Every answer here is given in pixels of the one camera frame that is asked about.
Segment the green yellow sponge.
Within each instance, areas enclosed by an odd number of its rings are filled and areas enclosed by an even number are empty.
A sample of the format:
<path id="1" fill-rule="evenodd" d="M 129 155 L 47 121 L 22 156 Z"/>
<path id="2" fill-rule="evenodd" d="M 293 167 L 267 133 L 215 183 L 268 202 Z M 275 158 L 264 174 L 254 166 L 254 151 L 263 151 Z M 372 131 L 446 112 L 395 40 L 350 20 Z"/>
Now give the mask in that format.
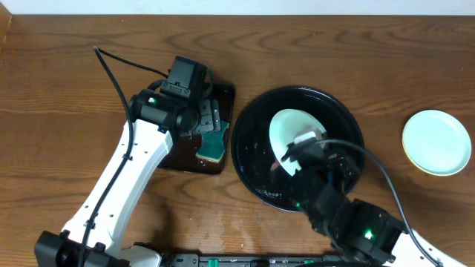
<path id="1" fill-rule="evenodd" d="M 223 137 L 228 128 L 229 123 L 221 121 L 219 131 L 204 133 L 201 136 L 201 147 L 198 149 L 196 157 L 213 163 L 219 163 L 225 154 Z"/>

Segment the yellow plate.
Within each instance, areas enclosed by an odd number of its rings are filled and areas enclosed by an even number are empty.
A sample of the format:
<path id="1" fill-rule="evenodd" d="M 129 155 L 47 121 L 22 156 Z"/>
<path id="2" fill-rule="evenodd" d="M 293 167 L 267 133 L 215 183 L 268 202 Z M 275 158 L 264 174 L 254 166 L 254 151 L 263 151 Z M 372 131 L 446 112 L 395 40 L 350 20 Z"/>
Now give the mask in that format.
<path id="1" fill-rule="evenodd" d="M 416 168 L 418 168 L 420 171 L 423 171 L 425 172 L 426 174 L 430 174 L 430 172 L 427 172 L 426 169 L 422 168 L 420 165 L 418 165 L 414 160 L 413 158 L 410 156 L 410 154 L 408 153 L 408 150 L 406 149 L 406 146 L 404 144 L 404 142 L 402 142 L 402 148 L 404 150 L 404 153 L 406 155 L 406 157 L 408 158 L 408 160 L 412 163 L 412 165 L 414 165 Z"/>

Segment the mint plate with red stain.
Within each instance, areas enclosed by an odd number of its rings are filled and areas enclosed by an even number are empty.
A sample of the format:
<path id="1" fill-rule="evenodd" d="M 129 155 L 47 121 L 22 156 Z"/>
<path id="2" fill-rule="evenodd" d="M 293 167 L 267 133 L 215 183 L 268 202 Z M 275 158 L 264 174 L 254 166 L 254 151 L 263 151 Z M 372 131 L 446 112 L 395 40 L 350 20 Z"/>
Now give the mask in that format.
<path id="1" fill-rule="evenodd" d="M 402 142 L 413 160 L 431 175 L 459 173 L 471 159 L 471 138 L 463 124 L 449 113 L 424 110 L 405 123 Z"/>

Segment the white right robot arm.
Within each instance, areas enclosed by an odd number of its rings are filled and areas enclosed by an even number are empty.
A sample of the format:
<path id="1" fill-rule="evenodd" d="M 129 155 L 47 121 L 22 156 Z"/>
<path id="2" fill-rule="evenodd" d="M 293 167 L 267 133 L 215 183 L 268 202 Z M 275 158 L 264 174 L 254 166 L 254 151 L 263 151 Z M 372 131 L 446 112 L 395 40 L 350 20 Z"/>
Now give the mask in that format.
<path id="1" fill-rule="evenodd" d="M 414 231 L 405 216 L 395 218 L 362 200 L 349 200 L 346 184 L 361 168 L 345 151 L 359 145 L 337 139 L 290 143 L 282 161 L 301 167 L 292 176 L 292 204 L 304 212 L 313 230 L 331 240 L 354 266 L 460 266 Z"/>

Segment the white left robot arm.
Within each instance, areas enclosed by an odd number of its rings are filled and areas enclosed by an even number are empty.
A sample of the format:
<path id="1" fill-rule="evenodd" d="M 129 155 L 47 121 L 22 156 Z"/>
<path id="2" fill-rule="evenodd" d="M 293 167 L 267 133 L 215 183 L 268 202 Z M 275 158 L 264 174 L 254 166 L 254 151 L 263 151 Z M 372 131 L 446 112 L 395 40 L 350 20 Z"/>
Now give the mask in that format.
<path id="1" fill-rule="evenodd" d="M 226 153 L 235 92 L 156 82 L 126 104 L 117 148 L 82 207 L 60 234 L 44 231 L 34 253 L 39 266 L 159 266 L 145 245 L 122 248 L 131 214 L 158 167 L 219 174 Z"/>

